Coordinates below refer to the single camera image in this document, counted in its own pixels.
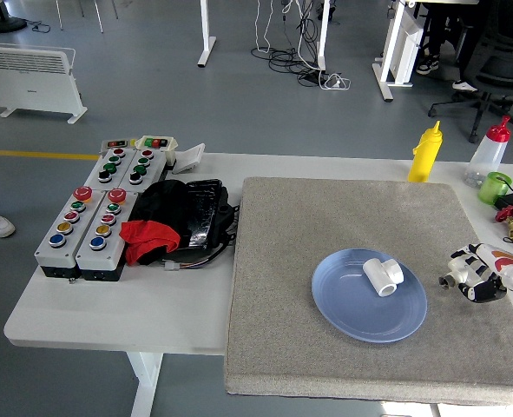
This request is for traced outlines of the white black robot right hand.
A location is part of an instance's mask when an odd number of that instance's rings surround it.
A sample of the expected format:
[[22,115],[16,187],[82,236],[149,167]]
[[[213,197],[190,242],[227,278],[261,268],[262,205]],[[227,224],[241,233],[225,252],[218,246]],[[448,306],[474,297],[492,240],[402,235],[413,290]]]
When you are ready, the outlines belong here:
[[513,292],[513,254],[489,244],[470,244],[451,255],[444,288],[458,288],[469,301],[485,303]]

